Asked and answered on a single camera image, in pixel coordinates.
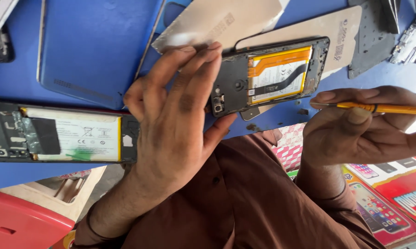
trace table surface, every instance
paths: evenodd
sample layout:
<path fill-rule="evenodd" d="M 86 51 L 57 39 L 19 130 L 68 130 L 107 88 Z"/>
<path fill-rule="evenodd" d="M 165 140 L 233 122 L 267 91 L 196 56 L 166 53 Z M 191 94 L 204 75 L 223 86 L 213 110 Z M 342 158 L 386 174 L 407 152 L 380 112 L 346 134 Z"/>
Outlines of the table surface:
<path fill-rule="evenodd" d="M 413 0 L 401 2 L 399 13 L 401 31 L 404 31 L 415 19 L 413 2 Z M 347 7 L 345 0 L 292 0 L 279 20 L 277 27 L 345 7 Z M 40 0 L 20 1 L 7 20 L 16 51 L 16 59 L 12 63 L 0 64 L 0 99 L 36 104 L 43 103 L 45 105 L 99 107 L 80 99 L 48 91 L 36 81 L 40 8 Z M 147 73 L 158 58 L 159 55 L 150 48 L 141 68 L 141 74 Z M 401 86 L 416 92 L 416 64 L 394 65 L 382 62 L 354 80 L 348 79 L 348 69 L 343 68 L 324 79 L 320 83 L 317 92 L 344 87 L 372 88 L 381 85 Z M 300 104 L 295 103 L 295 101 L 281 103 L 249 122 L 238 118 L 231 126 L 231 132 L 227 137 L 252 133 L 253 131 L 246 128 L 251 123 L 261 130 L 268 130 L 307 122 L 316 113 L 308 103 L 309 99 L 302 99 Z M 309 115 L 297 114 L 297 111 L 301 108 L 309 110 Z M 207 115 L 206 127 L 209 127 L 214 120 L 212 116 Z M 0 187 L 99 166 L 99 164 L 88 163 L 0 163 Z"/>

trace brown kurta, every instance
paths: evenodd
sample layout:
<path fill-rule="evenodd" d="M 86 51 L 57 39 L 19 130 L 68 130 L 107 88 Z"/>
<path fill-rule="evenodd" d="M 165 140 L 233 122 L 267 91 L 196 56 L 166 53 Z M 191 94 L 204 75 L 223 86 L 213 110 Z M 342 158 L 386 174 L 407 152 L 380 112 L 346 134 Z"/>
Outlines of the brown kurta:
<path fill-rule="evenodd" d="M 309 198 L 272 152 L 276 144 L 271 131 L 222 141 L 183 189 L 133 225 L 122 249 L 384 248 L 348 187 Z M 79 224 L 78 245 L 99 241 Z"/>

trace dirty hand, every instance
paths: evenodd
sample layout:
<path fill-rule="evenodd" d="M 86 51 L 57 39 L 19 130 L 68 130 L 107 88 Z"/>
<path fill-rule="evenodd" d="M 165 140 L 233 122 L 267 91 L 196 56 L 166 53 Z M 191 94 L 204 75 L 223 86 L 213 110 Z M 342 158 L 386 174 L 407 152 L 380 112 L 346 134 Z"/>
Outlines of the dirty hand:
<path fill-rule="evenodd" d="M 132 173 L 158 195 L 167 197 L 186 185 L 237 117 L 220 118 L 203 133 L 204 107 L 220 69 L 221 53 L 218 42 L 199 53 L 193 47 L 170 50 L 124 97 L 140 122 L 138 159 Z M 167 93 L 165 86 L 180 68 Z"/>
<path fill-rule="evenodd" d="M 353 101 L 416 106 L 416 93 L 395 86 L 336 89 L 311 99 L 315 103 Z M 312 105 L 321 109 L 321 105 Z M 416 120 L 409 114 L 371 114 L 326 107 L 305 126 L 302 157 L 312 166 L 387 163 L 416 156 L 416 133 L 404 131 Z"/>

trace beige back cover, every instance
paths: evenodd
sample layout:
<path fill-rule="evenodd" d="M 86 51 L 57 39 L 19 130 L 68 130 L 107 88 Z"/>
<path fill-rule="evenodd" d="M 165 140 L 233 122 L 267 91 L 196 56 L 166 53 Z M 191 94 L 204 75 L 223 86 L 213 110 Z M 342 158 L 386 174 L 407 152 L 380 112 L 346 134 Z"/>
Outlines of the beige back cover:
<path fill-rule="evenodd" d="M 324 72 L 332 71 L 351 63 L 355 49 L 354 37 L 358 33 L 360 19 L 361 7 L 354 6 L 245 39 L 237 43 L 236 49 L 314 36 L 327 36 L 331 43 Z"/>
<path fill-rule="evenodd" d="M 228 50 L 237 41 L 264 31 L 289 0 L 194 0 L 151 44 L 162 53 L 168 46 L 215 41 Z"/>

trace blue phone back cover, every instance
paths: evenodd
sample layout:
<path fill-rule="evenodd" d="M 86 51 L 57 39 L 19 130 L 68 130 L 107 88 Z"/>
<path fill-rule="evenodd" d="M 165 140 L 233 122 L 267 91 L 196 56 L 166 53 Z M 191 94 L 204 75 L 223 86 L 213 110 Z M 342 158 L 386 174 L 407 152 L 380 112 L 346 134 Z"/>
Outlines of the blue phone back cover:
<path fill-rule="evenodd" d="M 40 83 L 123 108 L 162 0 L 46 0 Z"/>

